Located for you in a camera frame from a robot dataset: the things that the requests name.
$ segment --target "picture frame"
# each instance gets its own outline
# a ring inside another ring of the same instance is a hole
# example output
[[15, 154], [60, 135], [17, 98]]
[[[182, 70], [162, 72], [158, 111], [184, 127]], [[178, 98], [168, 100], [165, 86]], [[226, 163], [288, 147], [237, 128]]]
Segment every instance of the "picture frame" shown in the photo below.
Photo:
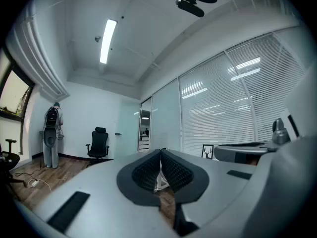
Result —
[[213, 159], [213, 145], [203, 144], [202, 158], [210, 160]]

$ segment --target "black rectangular slot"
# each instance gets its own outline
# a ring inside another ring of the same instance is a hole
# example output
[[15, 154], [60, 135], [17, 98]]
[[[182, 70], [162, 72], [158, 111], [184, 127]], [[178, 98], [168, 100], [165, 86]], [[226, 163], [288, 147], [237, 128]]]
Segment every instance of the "black rectangular slot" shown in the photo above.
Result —
[[230, 170], [227, 172], [228, 175], [234, 176], [234, 177], [238, 177], [238, 178], [242, 178], [245, 180], [250, 180], [252, 174], [249, 173], [245, 173], [245, 172], [240, 172], [240, 171], [236, 171], [236, 170]]
[[48, 224], [61, 233], [64, 233], [89, 196], [90, 194], [80, 191], [75, 192], [50, 218]]
[[292, 116], [289, 115], [287, 118], [289, 119], [289, 122], [291, 123], [291, 125], [292, 125], [292, 127], [294, 129], [296, 137], [299, 137], [299, 133], [298, 133], [297, 127], [296, 127], [296, 125], [294, 123], [294, 120], [293, 120]]

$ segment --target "white cable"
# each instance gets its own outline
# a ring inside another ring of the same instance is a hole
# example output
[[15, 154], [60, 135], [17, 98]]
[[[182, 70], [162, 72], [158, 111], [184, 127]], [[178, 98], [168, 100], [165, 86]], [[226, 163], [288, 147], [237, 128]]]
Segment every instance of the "white cable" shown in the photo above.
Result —
[[29, 182], [28, 182], [28, 186], [29, 186], [29, 187], [32, 187], [32, 186], [30, 186], [30, 182], [31, 182], [32, 180], [41, 180], [41, 179], [30, 179]]

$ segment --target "power strip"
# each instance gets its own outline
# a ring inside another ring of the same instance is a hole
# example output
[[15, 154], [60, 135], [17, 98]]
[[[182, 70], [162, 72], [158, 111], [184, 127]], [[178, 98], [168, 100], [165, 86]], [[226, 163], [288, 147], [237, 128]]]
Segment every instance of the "power strip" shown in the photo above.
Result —
[[39, 180], [35, 180], [32, 184], [31, 187], [35, 187], [39, 183]]

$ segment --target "chair headrest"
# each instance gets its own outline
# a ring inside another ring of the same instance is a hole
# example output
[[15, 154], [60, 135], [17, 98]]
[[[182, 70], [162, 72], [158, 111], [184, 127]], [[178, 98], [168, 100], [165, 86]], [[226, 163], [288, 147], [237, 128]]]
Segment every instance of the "chair headrest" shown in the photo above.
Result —
[[105, 132], [106, 132], [106, 128], [96, 127], [96, 128], [95, 128], [95, 131], [96, 131], [96, 132], [105, 133]]

